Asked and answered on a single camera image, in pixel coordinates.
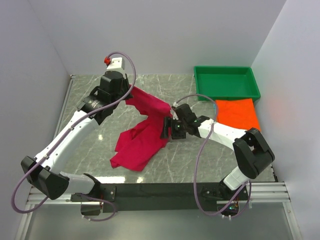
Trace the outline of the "crimson red t shirt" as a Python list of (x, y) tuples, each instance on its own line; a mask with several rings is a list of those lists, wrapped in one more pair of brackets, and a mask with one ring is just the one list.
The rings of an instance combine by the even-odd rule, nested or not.
[(165, 117), (171, 116), (171, 106), (138, 87), (131, 91), (132, 98), (125, 101), (147, 118), (135, 127), (122, 132), (115, 146), (115, 156), (110, 159), (112, 168), (123, 167), (141, 172), (151, 158), (168, 142), (161, 138)]

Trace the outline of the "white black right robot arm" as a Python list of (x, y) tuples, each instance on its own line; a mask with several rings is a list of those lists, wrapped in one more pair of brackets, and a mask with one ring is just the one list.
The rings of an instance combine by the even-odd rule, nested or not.
[(238, 129), (204, 115), (197, 117), (186, 103), (174, 106), (173, 111), (173, 117), (166, 116), (163, 120), (161, 139), (185, 139), (189, 134), (234, 151), (237, 167), (213, 191), (216, 199), (230, 198), (243, 183), (256, 179), (275, 160), (273, 151), (257, 128)]

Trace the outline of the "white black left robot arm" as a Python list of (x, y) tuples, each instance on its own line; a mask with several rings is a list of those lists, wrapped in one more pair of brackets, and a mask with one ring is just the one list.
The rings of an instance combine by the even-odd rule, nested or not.
[(21, 161), (27, 181), (51, 200), (66, 192), (96, 193), (100, 182), (95, 177), (64, 173), (63, 168), (84, 138), (113, 114), (120, 101), (132, 96), (129, 89), (126, 73), (107, 70), (53, 141), (35, 157), (26, 156)]

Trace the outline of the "green plastic bin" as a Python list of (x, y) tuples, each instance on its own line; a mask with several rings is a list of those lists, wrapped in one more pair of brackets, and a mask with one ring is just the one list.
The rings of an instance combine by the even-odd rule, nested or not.
[(196, 93), (213, 100), (261, 98), (254, 73), (247, 66), (195, 66)]

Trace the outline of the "folded orange t shirt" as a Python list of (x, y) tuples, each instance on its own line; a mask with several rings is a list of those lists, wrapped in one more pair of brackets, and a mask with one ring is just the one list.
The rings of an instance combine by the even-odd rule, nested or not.
[(217, 122), (236, 129), (261, 130), (251, 98), (240, 100), (217, 100)]

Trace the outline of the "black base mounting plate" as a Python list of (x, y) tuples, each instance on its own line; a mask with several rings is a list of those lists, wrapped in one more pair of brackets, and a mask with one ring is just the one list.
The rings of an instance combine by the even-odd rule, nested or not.
[[(216, 212), (236, 190), (221, 182), (200, 182), (196, 193), (202, 209)], [(91, 198), (113, 203), (118, 211), (195, 210), (198, 208), (193, 183), (102, 183)]]

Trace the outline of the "aluminium front rail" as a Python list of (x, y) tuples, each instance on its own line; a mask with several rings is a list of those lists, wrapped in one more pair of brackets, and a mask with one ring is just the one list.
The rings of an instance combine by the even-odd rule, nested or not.
[[(63, 194), (61, 197), (51, 200), (47, 199), (44, 205), (64, 205), (64, 204), (89, 204), (84, 201), (72, 201), (71, 194)], [(38, 205), (45, 195), (32, 187), (27, 198), (27, 205)], [(291, 198), (284, 182), (253, 182), (251, 187), (251, 203), (289, 203)]]

